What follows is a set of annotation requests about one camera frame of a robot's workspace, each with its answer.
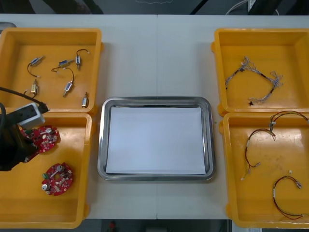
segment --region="yellow bin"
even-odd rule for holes
[[[30,89],[37,79],[39,92],[36,99],[47,104],[50,112],[95,114],[98,69],[100,54],[104,46],[101,43],[99,29],[76,28],[9,28],[0,38],[0,86],[25,92],[32,96]],[[76,52],[80,51],[82,65],[80,70],[75,64]],[[30,66],[29,71],[40,76],[35,78],[27,71],[28,64],[36,57],[45,56],[37,66]],[[64,88],[72,80],[70,70],[58,69],[59,74],[51,69],[63,60],[73,60],[68,68],[74,73],[74,86],[64,98]],[[82,108],[82,100],[88,93],[89,105]],[[1,102],[7,111],[29,103],[19,96],[0,92]]]
[[[58,128],[60,142],[51,151],[0,172],[0,228],[75,228],[87,216],[88,165],[95,128],[85,113],[47,113],[45,125]],[[42,174],[66,162],[74,179],[68,191],[49,196],[41,189]]]
[[[309,124],[295,115],[283,116],[273,132],[259,132],[250,139],[247,157],[251,168],[244,180],[245,147],[249,135],[268,128],[274,113],[228,113],[219,124],[224,138],[226,181],[228,189],[227,215],[244,228],[309,228]],[[273,202],[276,180],[292,171],[291,176],[302,184],[298,189],[293,181],[282,180],[276,187],[280,208],[308,216],[298,220],[284,217]]]
[[[215,53],[221,116],[228,112],[309,112],[309,30],[308,29],[218,29],[211,45]],[[273,85],[260,75],[237,73],[225,88],[225,80],[247,56],[257,69],[271,78],[271,71],[283,75],[263,104],[249,105],[249,98],[261,99]]]

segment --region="metal tray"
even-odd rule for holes
[[[112,107],[200,108],[202,115],[205,174],[117,174],[106,173]],[[212,116],[209,102],[201,97],[109,98],[102,107],[99,134],[98,173],[106,180],[208,180],[215,171]]]

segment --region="red circuit board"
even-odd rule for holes
[[[58,172],[58,166],[64,167],[64,170]],[[48,186],[46,191],[48,195],[59,196],[65,193],[73,183],[73,171],[66,163],[53,165],[43,175],[45,175],[46,179],[42,181],[42,184]]]
[[[21,130],[21,133],[24,137],[31,139],[33,143],[40,149],[38,153],[51,150],[56,145],[57,141],[60,140],[59,131],[56,127],[52,126],[43,126],[37,129]]]

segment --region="white table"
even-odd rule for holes
[[[89,167],[88,218],[224,219],[227,203],[214,31],[222,27],[308,28],[306,16],[20,15],[18,27],[102,30],[97,104],[111,96],[201,96],[212,105],[216,175],[208,182],[108,182],[97,173],[98,139]]]

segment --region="white paper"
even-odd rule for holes
[[[106,172],[205,174],[201,109],[112,108]]]

